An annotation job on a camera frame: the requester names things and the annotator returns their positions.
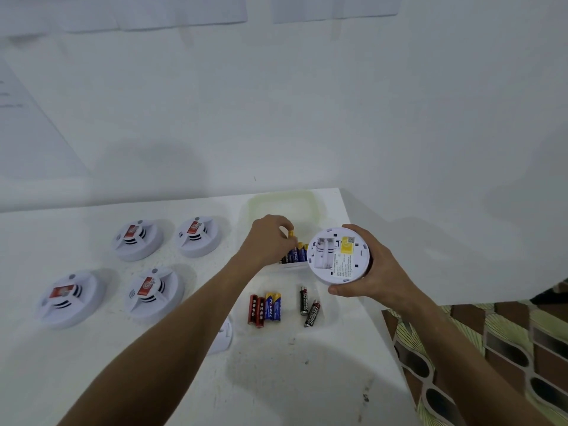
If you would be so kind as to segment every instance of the white table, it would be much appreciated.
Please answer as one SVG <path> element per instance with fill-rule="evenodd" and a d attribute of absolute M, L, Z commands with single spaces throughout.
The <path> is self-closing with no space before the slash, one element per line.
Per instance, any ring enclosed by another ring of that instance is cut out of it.
<path fill-rule="evenodd" d="M 325 205 L 326 223 L 349 221 L 338 189 L 313 191 Z M 97 373 L 145 331 L 124 312 L 129 279 L 153 266 L 172 266 L 189 296 L 236 251 L 240 211 L 251 197 L 0 214 L 1 423 L 57 423 Z M 223 240 L 206 257 L 188 259 L 178 254 L 172 235 L 180 222 L 197 214 L 217 217 Z M 112 236 L 138 218 L 157 219 L 164 244 L 142 261 L 122 262 L 110 248 Z M 33 313 L 42 290 L 81 269 L 106 281 L 102 305 L 75 327 L 41 329 Z M 303 327 L 298 313 L 301 285 L 308 287 L 310 299 L 317 294 L 322 302 L 312 329 Z M 250 294 L 267 290 L 282 293 L 282 322 L 264 329 L 247 326 Z M 230 318 L 231 348 L 205 359 L 169 425 L 418 424 L 379 305 L 330 296 L 309 269 L 262 272 Z"/>

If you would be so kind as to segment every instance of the white smoke detector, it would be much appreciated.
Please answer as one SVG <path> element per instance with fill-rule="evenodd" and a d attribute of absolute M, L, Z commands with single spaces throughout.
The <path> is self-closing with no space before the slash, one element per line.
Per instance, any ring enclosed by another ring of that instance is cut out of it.
<path fill-rule="evenodd" d="M 159 322 L 180 303 L 185 286 L 168 267 L 149 269 L 132 279 L 124 307 L 140 322 Z"/>
<path fill-rule="evenodd" d="M 36 318 L 55 329 L 73 326 L 95 312 L 105 289 L 104 283 L 91 272 L 70 274 L 54 282 L 43 293 Z"/>
<path fill-rule="evenodd" d="M 211 217 L 199 216 L 181 224 L 175 244 L 186 257 L 203 257 L 221 242 L 219 226 Z"/>
<path fill-rule="evenodd" d="M 231 345 L 231 341 L 233 340 L 233 328 L 231 326 L 231 322 L 229 318 L 225 320 L 223 326 L 217 333 L 215 340 L 211 344 L 209 351 L 207 354 L 215 354 L 220 353 L 221 351 L 225 351 Z"/>
<path fill-rule="evenodd" d="M 162 244 L 164 233 L 151 220 L 138 220 L 124 224 L 114 237 L 112 248 L 124 261 L 142 260 Z"/>
<path fill-rule="evenodd" d="M 322 230 L 308 247 L 309 268 L 327 285 L 361 278 L 370 262 L 369 247 L 361 236 L 345 227 Z"/>

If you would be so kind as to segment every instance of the patterned carpet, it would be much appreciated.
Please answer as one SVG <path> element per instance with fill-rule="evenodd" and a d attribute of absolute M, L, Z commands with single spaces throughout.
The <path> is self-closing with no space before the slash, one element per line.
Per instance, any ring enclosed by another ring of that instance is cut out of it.
<path fill-rule="evenodd" d="M 568 279 L 529 301 L 440 308 L 516 391 L 568 426 Z M 415 329 L 383 315 L 424 425 L 465 426 Z"/>

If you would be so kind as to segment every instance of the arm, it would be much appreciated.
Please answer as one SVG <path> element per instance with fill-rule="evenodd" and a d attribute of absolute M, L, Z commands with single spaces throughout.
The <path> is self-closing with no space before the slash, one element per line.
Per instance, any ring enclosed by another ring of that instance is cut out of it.
<path fill-rule="evenodd" d="M 256 220 L 229 263 L 110 362 L 59 426 L 165 424 L 246 284 L 296 245 L 297 239 L 287 238 L 280 226 L 294 229 L 282 216 Z M 148 368 L 148 359 L 159 367 Z"/>
<path fill-rule="evenodd" d="M 414 285 L 387 247 L 359 226 L 345 227 L 363 237 L 374 259 L 373 266 L 362 279 L 331 286 L 331 294 L 368 296 L 409 321 L 468 425 L 551 426 Z"/>

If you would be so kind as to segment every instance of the person's right arm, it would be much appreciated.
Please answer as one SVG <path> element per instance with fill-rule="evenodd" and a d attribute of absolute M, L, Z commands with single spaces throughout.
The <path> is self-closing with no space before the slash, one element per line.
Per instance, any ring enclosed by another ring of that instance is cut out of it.
<path fill-rule="evenodd" d="M 344 227 L 365 240 L 373 265 L 362 279 L 330 286 L 331 294 L 368 296 L 410 322 L 468 425 L 551 426 L 414 285 L 387 247 L 359 226 L 345 224 Z"/>

